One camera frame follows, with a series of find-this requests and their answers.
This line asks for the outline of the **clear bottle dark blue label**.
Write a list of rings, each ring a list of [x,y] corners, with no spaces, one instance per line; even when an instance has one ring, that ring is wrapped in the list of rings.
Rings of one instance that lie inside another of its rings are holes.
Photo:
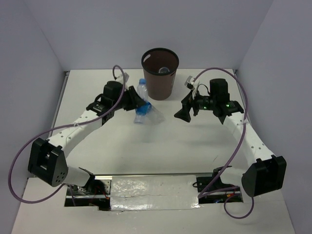
[[[158,125],[165,121],[163,113],[156,109],[151,103],[148,103],[146,117],[150,125]]]

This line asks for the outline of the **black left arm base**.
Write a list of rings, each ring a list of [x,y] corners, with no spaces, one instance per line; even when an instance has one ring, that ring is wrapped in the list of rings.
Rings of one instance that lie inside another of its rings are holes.
[[[96,182],[87,187],[72,186],[67,188],[65,207],[95,207],[100,211],[110,211],[110,194],[112,180],[96,179]]]

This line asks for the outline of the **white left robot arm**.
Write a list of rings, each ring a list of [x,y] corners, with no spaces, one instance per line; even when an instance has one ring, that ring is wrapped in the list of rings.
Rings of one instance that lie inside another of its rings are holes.
[[[117,81],[107,82],[103,92],[71,126],[48,139],[39,137],[32,143],[28,172],[52,187],[70,184],[78,186],[84,194],[92,193],[96,187],[95,175],[81,167],[68,166],[67,157],[90,133],[110,120],[115,111],[135,110],[145,103],[134,86],[123,88]]]

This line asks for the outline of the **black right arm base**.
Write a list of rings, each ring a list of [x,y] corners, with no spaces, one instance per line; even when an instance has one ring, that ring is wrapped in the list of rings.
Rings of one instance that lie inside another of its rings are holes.
[[[210,175],[200,176],[196,178],[196,181],[192,184],[194,188],[197,188],[198,193],[202,192],[202,190],[211,182],[211,180],[218,174],[222,167],[215,168]],[[209,188],[208,191],[215,191],[223,188],[234,187],[232,184],[223,183],[221,178],[219,177],[216,182]],[[233,200],[230,202],[242,202],[242,196],[240,188],[236,188],[233,190],[226,191],[218,191],[216,193],[207,195],[205,197],[199,198],[199,204],[210,204],[210,203],[223,203],[227,198],[237,194]]]

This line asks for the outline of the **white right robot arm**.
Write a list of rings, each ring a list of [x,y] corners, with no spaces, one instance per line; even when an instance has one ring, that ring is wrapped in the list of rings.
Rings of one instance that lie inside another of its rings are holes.
[[[222,78],[210,80],[210,92],[207,96],[199,93],[199,85],[194,77],[187,78],[185,86],[190,92],[181,101],[182,108],[174,116],[190,122],[190,111],[195,116],[199,111],[212,111],[239,142],[239,148],[247,160],[249,168],[241,178],[246,194],[255,197],[281,189],[286,160],[282,156],[275,156],[244,118],[242,106],[238,101],[230,99],[227,81]]]

